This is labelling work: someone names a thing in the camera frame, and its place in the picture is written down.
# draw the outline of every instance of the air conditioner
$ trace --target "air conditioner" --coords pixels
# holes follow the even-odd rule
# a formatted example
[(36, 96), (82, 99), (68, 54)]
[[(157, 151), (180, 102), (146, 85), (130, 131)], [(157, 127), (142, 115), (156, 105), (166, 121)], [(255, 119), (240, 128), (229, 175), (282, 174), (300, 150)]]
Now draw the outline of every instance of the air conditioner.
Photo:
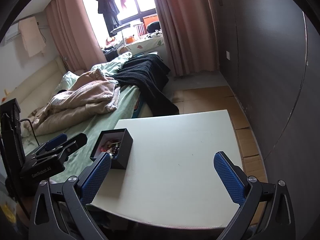
[(19, 34), (20, 34), (20, 31), (18, 29), (18, 23), (11, 25), (9, 30), (5, 34), (4, 39), (2, 40), (1, 44), (3, 46), (6, 45), (8, 42), (15, 39)]

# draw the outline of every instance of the beige blanket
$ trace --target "beige blanket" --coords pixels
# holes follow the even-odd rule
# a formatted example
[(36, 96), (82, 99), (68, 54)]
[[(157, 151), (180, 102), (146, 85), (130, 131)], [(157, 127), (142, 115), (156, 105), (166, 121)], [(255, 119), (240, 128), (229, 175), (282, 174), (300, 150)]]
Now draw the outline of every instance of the beige blanket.
[[(36, 109), (28, 118), (36, 135), (53, 133), (93, 115), (116, 110), (119, 96), (119, 83), (97, 69), (82, 74), (70, 90), (55, 95), (47, 106)], [(24, 127), (31, 132), (28, 122)]]

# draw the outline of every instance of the wardrobe door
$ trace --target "wardrobe door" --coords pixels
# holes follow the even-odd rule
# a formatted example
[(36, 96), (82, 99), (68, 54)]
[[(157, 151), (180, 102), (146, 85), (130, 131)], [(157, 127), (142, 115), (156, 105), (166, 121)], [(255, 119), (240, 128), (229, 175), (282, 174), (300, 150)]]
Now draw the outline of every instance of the wardrobe door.
[(305, 69), (303, 12), (293, 0), (233, 0), (238, 98), (265, 157), (295, 104)]
[(306, 18), (308, 65), (297, 105), (274, 150), (265, 159), (269, 182), (283, 179), (292, 200), (297, 239), (320, 214), (320, 36)]
[(210, 0), (218, 39), (220, 71), (237, 93), (238, 46), (232, 0)]

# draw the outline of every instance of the black box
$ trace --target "black box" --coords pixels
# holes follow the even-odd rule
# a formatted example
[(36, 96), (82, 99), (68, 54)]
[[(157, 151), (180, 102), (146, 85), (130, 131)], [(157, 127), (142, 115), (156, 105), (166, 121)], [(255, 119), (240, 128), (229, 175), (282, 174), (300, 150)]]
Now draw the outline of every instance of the black box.
[(111, 159), (111, 169), (125, 170), (127, 168), (129, 155), (133, 139), (126, 128), (102, 131), (98, 137), (93, 151), (90, 155), (90, 159), (95, 159), (100, 155), (100, 147), (103, 146), (108, 140), (119, 139), (121, 140), (118, 155), (116, 158)]

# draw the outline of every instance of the tabletop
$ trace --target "tabletop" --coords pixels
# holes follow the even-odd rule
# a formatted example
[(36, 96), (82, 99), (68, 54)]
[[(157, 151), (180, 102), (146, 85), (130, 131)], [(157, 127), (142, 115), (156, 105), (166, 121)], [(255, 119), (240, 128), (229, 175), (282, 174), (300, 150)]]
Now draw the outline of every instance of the tabletop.
[(170, 228), (220, 228), (239, 208), (213, 167), (224, 151), (242, 168), (227, 110), (119, 120), (133, 138), (126, 170), (111, 169), (92, 204)]

